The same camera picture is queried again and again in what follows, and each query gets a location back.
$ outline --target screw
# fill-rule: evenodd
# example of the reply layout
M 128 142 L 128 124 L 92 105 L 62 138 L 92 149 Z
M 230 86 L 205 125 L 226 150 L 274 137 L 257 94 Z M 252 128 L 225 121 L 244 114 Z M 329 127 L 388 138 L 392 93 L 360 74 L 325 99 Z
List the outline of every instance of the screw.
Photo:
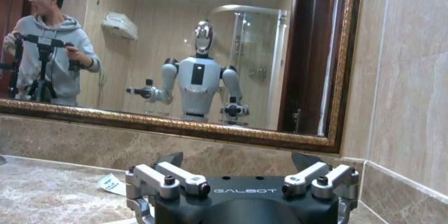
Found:
M 165 176 L 165 186 L 172 186 L 176 182 L 176 179 L 172 176 Z
M 317 183 L 321 185 L 321 186 L 326 186 L 328 185 L 328 178 L 325 176 L 320 176 L 317 178 Z
M 294 194 L 294 189 L 292 188 L 290 185 L 282 185 L 281 187 L 281 191 L 282 191 L 282 195 L 286 197 L 286 198 L 290 198 Z
M 200 185 L 200 187 L 198 187 L 198 197 L 200 198 L 204 198 L 204 197 L 206 197 L 206 195 L 208 195 L 208 193 L 210 192 L 209 189 L 210 187 L 209 187 L 209 185 L 208 185 L 208 183 L 202 183 L 201 185 Z

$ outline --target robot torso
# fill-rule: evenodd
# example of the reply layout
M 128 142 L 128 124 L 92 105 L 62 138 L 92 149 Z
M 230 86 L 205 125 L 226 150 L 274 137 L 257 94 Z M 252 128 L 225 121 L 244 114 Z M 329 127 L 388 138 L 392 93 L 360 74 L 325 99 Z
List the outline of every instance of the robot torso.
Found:
M 186 115 L 204 116 L 218 90 L 220 64 L 210 58 L 188 57 L 178 63 L 177 84 Z

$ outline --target paper card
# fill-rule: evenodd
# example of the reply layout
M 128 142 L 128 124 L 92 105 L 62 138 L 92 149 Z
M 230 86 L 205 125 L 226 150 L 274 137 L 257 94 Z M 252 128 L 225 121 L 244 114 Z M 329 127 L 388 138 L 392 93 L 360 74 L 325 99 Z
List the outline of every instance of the paper card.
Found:
M 104 178 L 101 178 L 97 184 L 108 192 L 121 196 L 126 196 L 126 185 L 117 179 L 113 174 L 109 174 Z

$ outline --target robot shoulder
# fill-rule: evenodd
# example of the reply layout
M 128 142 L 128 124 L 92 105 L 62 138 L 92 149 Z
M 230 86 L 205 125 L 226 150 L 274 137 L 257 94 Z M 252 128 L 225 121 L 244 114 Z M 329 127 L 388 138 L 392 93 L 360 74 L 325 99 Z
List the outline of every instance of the robot shoulder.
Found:
M 236 67 L 234 66 L 232 66 L 232 65 L 229 65 L 229 66 L 226 66 L 225 68 L 221 68 L 221 73 L 220 73 L 220 79 L 222 79 L 222 74 L 224 74 L 224 71 L 226 71 L 226 70 L 229 70 L 229 71 L 234 71 L 234 73 L 238 73 L 238 71 L 236 70 Z
M 178 61 L 174 59 L 174 58 L 166 58 L 165 59 L 165 62 L 164 62 L 164 65 L 168 64 L 168 65 L 173 65 L 178 71 Z

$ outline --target hood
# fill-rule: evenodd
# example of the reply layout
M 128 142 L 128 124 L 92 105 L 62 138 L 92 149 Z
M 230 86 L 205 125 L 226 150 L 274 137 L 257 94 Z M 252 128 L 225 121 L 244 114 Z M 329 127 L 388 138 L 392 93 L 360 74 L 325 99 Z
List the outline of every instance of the hood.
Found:
M 62 15 L 62 16 L 64 16 L 64 21 L 60 23 L 57 27 L 48 27 L 44 21 L 41 20 L 41 16 L 34 17 L 33 21 L 40 28 L 46 29 L 46 30 L 73 31 L 77 28 L 81 28 L 81 25 L 78 24 L 77 20 L 73 17 L 69 17 L 66 15 Z

